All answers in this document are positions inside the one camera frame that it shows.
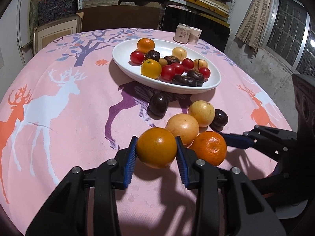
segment orange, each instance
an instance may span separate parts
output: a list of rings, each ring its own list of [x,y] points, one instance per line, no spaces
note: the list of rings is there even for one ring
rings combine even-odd
[[[165,168],[177,153],[174,136],[166,129],[152,128],[141,134],[136,144],[139,160],[151,168]]]
[[[150,77],[152,79],[157,79],[162,72],[162,67],[159,62],[155,61],[154,59],[147,59],[141,65],[141,74]]]
[[[155,43],[149,38],[142,38],[138,41],[137,48],[139,51],[147,53],[148,51],[154,50]]]
[[[199,159],[219,166],[226,157],[227,146],[219,133],[206,131],[195,138],[189,149],[194,150]]]

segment picture frame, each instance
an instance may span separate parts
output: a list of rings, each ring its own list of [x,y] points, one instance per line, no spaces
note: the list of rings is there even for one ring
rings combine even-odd
[[[58,38],[80,33],[82,20],[83,12],[34,28],[34,55]]]

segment pale yellow fruit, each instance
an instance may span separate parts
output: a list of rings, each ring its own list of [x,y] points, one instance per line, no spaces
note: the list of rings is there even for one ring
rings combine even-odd
[[[165,129],[174,137],[180,136],[184,145],[190,144],[199,133],[196,119],[186,113],[176,114],[169,119]]]
[[[215,118],[215,109],[213,105],[204,100],[199,100],[189,107],[188,114],[194,117],[200,128],[210,125]]]
[[[199,69],[202,67],[208,68],[207,61],[205,61],[203,59],[195,59],[194,60],[194,71],[199,71]]]
[[[176,47],[172,50],[172,55],[177,57],[180,61],[183,61],[187,58],[187,51],[181,47]]]
[[[163,67],[163,66],[166,66],[167,65],[167,60],[165,58],[160,58],[159,60],[159,63],[160,65]]]

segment fruit plate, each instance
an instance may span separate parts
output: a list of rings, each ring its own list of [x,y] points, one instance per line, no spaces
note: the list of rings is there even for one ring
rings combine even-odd
[[[151,79],[141,74],[141,65],[134,65],[130,61],[130,54],[137,49],[137,43],[140,39],[131,39],[117,44],[113,51],[112,57],[119,68],[130,78],[135,81],[142,83],[148,87],[167,91],[177,94],[197,94],[203,93],[208,90],[212,90],[217,87],[221,82],[221,74],[214,64],[212,64],[208,59],[199,54],[198,52],[191,50],[178,43],[173,43],[164,40],[152,39],[155,43],[154,50],[161,54],[161,57],[171,56],[172,50],[176,47],[182,47],[187,51],[187,58],[192,61],[195,59],[204,59],[208,63],[208,67],[211,71],[211,75],[207,81],[204,82],[202,87],[187,87],[172,84],[171,82],[165,82],[159,79]]]

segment pink tablecloth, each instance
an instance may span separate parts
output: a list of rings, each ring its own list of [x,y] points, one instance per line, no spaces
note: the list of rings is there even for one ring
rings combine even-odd
[[[169,94],[165,117],[150,118],[146,110],[153,89],[126,76],[111,52],[131,38],[172,41],[173,36],[147,29],[68,35],[50,43],[20,72],[0,104],[0,189],[7,197],[1,190],[0,203],[22,233],[72,167],[99,166],[113,158],[118,147],[127,147],[133,135],[165,127],[171,116],[187,112],[196,100],[209,101],[228,114],[226,133],[242,133],[255,124],[290,129],[262,88],[202,40],[187,47],[217,66],[221,84],[198,95]],[[270,174],[275,162],[255,150],[229,148],[220,167],[231,166],[257,179]],[[190,234],[196,197],[181,184],[176,162],[163,170],[137,162],[132,183],[117,199],[123,235]]]

